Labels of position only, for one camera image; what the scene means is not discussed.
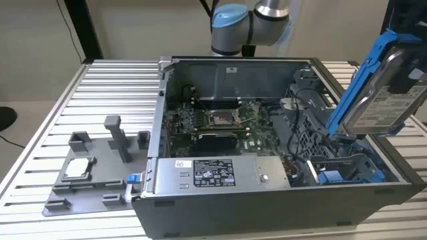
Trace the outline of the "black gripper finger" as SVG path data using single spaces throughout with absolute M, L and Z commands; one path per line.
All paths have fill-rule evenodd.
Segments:
M 396 57 L 395 72 L 391 75 L 388 92 L 391 94 L 406 94 L 415 85 L 416 80 L 410 79 L 408 75 L 418 64 L 415 47 L 403 48 Z

